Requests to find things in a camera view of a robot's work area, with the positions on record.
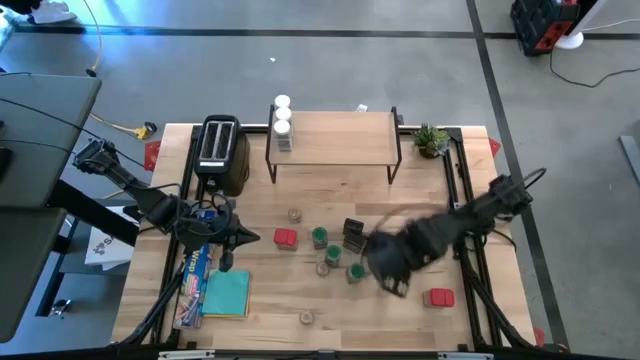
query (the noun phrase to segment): potted plant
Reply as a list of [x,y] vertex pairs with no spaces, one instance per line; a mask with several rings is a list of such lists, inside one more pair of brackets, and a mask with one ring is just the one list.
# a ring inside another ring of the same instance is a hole
[[433,159],[444,155],[449,148],[449,134],[433,125],[423,123],[420,129],[413,133],[413,143],[418,147],[420,155]]

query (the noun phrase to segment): small wooden shelf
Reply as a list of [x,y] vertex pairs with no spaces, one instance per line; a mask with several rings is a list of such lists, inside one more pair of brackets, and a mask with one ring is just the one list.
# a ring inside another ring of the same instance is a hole
[[389,184],[402,161],[396,108],[391,112],[294,111],[293,150],[275,145],[269,113],[266,161],[275,184],[278,165],[386,166]]

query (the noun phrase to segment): gray floor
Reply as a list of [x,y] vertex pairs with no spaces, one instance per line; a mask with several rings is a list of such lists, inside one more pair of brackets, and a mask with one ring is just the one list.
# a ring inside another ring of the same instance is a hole
[[[69,3],[80,23],[92,26],[82,1]],[[472,31],[465,0],[89,3],[103,25]],[[510,0],[476,3],[484,31],[511,31]],[[640,3],[612,0],[592,26],[634,17],[640,18]],[[599,31],[638,32],[640,23]],[[485,125],[490,136],[501,140],[473,39],[108,35],[103,41],[98,71],[103,87],[94,111],[114,122],[154,121],[162,128],[169,122],[201,122],[209,114],[230,113],[244,123],[265,123],[270,101],[287,93],[298,109],[352,110],[362,103],[384,110],[396,105],[409,124]],[[97,44],[94,35],[15,32],[0,53],[0,66],[83,75],[95,59]],[[593,82],[608,72],[637,67],[637,45],[637,40],[587,41],[578,50],[558,51],[554,67],[572,79]],[[638,358],[640,187],[617,137],[640,139],[640,74],[610,79],[593,90],[578,88],[550,73],[548,57],[523,57],[514,40],[487,40],[487,47],[522,171],[549,169],[531,192],[572,350]],[[142,160],[141,143],[92,121],[87,128]],[[500,172],[509,173],[504,151],[496,164]],[[133,165],[129,168],[150,178]],[[71,168],[64,178],[94,197],[115,190],[107,181]],[[512,231],[520,245],[518,258],[534,324],[548,330],[522,225],[514,222]],[[115,308],[95,309],[101,315],[91,313],[86,319],[108,319]],[[111,326],[106,320],[102,324]],[[101,328],[98,335],[78,331],[73,344],[83,339],[88,346],[106,343],[108,333],[110,328]],[[53,332],[46,336],[58,338]],[[48,349],[50,342],[43,344],[37,349]]]

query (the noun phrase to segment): wooden tabletop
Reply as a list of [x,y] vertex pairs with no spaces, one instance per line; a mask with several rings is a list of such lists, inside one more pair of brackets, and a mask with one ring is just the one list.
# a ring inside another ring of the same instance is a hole
[[[180,182],[187,156],[191,124],[168,124],[152,185]],[[488,189],[496,170],[484,127],[463,127],[467,162],[474,194]],[[440,211],[447,201],[442,160],[421,158],[410,137],[402,137],[403,163],[393,185],[387,184],[380,167],[284,167],[286,176],[272,184],[264,161],[264,135],[250,135],[251,177],[237,198],[241,222],[262,240],[236,249],[236,269],[251,272],[250,311],[246,318],[205,318],[201,329],[183,330],[181,343],[197,341],[199,348],[271,350],[455,350],[471,345],[469,319],[459,263],[451,253],[414,274],[406,299],[380,290],[368,277],[349,285],[345,267],[357,260],[344,251],[341,267],[329,276],[315,273],[322,252],[313,249],[311,230],[323,226],[331,243],[341,245],[344,219],[365,223],[365,231],[386,212],[408,203],[430,203],[419,212],[392,217],[388,230],[402,226],[407,218]],[[456,158],[455,149],[452,158]],[[462,183],[457,189],[462,192]],[[196,179],[190,196],[195,195]],[[290,224],[287,211],[302,211],[302,222]],[[298,232],[297,252],[278,250],[273,244],[275,228]],[[508,228],[500,228],[508,234]],[[136,243],[113,340],[129,335],[155,302],[160,287],[169,237],[158,231],[141,235]],[[522,336],[534,341],[533,327],[513,247],[490,235],[485,247],[496,302]],[[421,293],[430,288],[452,289],[456,304],[448,309],[426,309]],[[486,314],[479,299],[482,333],[489,337]],[[174,305],[164,319],[163,338],[171,326]],[[311,311],[312,325],[302,325],[299,314]]]
[[279,151],[271,132],[273,165],[395,165],[396,131],[390,112],[294,111],[293,151]]

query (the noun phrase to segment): yellow cable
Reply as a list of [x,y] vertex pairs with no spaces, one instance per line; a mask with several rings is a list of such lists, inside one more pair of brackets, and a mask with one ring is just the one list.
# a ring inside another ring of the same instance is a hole
[[91,116],[92,118],[100,121],[101,123],[107,124],[107,125],[115,128],[117,130],[127,131],[127,132],[130,132],[130,133],[133,133],[133,134],[136,133],[136,129],[131,129],[131,128],[128,128],[128,127],[125,127],[125,126],[122,126],[122,125],[114,124],[112,122],[109,122],[109,121],[101,118],[100,116],[98,116],[98,115],[96,115],[94,113],[89,113],[89,116]]
[[102,58],[102,33],[100,32],[100,25],[98,25],[98,20],[96,20],[96,17],[93,15],[91,6],[89,6],[89,3],[87,3],[87,0],[83,0],[83,1],[84,1],[84,4],[87,6],[87,10],[89,10],[89,14],[91,14],[91,17],[93,18],[93,22],[96,24],[96,30],[98,31],[98,40],[100,42],[100,47],[98,48],[98,57],[96,58],[96,62],[91,67],[91,70],[93,70],[93,72],[96,72],[98,70],[98,65],[100,65],[100,59]]

